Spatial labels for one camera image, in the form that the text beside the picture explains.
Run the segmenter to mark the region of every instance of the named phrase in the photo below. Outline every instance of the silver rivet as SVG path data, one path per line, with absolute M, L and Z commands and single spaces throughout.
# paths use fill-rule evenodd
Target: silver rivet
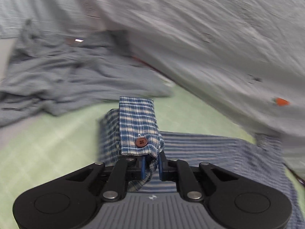
M 197 200 L 202 197 L 202 194 L 198 191 L 190 191 L 188 192 L 187 196 L 192 200 Z
M 103 196 L 106 199 L 114 199 L 118 196 L 118 193 L 116 191 L 106 191 L 103 193 Z

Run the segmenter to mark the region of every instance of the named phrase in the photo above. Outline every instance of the button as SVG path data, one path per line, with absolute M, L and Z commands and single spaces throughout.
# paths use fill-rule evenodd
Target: button
M 138 138 L 138 139 L 135 141 L 135 145 L 136 145 L 138 148 L 143 148 L 144 146 L 147 145 L 147 139 L 146 139 L 146 138 L 143 138 L 143 137 L 140 137 L 140 138 Z

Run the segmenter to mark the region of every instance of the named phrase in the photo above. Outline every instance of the gray fabric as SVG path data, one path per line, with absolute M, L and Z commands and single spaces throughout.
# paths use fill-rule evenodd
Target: gray fabric
M 0 87 L 0 126 L 45 110 L 61 115 L 120 96 L 169 96 L 171 88 L 131 58 L 125 31 L 103 31 L 77 47 L 43 33 L 30 20 Z

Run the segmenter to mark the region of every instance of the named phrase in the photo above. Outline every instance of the green surface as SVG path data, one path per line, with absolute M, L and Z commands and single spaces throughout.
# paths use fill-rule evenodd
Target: green surface
M 173 97 L 155 98 L 154 103 L 162 131 L 221 135 L 253 142 L 238 125 L 179 86 L 174 87 Z M 45 114 L 0 151 L 0 229 L 18 229 L 12 205 L 19 194 L 96 160 L 98 119 L 117 107 L 118 103 L 113 102 L 60 117 Z M 304 190 L 298 190 L 305 197 Z

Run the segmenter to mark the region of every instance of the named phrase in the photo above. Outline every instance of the carrot print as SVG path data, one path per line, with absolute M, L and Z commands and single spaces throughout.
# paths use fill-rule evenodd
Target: carrot print
M 282 98 L 274 98 L 273 101 L 280 107 L 290 105 L 289 101 L 286 101 Z

